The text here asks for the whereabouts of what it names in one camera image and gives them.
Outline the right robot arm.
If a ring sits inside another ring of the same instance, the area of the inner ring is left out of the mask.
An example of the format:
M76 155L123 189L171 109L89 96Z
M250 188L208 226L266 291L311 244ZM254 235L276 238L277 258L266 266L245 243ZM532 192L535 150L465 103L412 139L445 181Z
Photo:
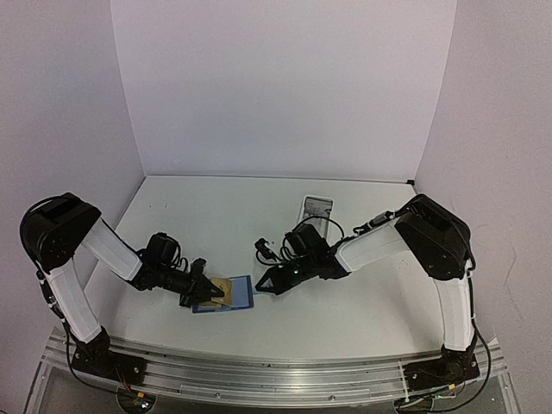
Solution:
M405 366L408 387L419 391L457 386L479 376L474 348L480 333L471 281L476 263L471 231L459 217L418 194L400 209L385 211L355 227L352 235L343 235L335 244L329 244L313 221L305 218L287 232L279 254L263 238L255 243L256 259L266 267L256 291L280 295L306 280L341 279L409 251L436 287L443 345L439 358Z

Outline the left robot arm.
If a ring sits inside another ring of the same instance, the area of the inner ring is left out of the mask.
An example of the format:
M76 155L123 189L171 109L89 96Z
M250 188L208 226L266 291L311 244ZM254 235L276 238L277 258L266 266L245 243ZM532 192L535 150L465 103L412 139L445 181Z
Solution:
M112 350L79 282L74 256L87 250L115 276L139 292L163 289L177 293L186 308L221 298L224 292L204 275L206 261L189 262L176 239L158 232L141 250L131 248L103 219L101 211L68 192L41 200L24 214L19 236L35 265L44 299L61 321L72 373L119 382L142 383L146 361Z

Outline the blue card holder wallet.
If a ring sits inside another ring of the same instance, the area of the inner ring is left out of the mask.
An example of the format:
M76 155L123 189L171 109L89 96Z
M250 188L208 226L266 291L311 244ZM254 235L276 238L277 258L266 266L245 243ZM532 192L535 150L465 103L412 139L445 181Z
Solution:
M220 313L226 311L248 310L254 307L254 294L249 275L232 278L212 278L210 280L223 291L222 297L213 297L211 301L194 304L193 314Z

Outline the gold credit card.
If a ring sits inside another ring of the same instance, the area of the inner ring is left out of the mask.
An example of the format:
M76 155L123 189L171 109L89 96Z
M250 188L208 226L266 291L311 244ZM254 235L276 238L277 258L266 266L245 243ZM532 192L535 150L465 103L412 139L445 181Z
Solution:
M232 305L232 282L224 278L212 278L211 283L217 288L216 296L208 303L210 308L222 308Z

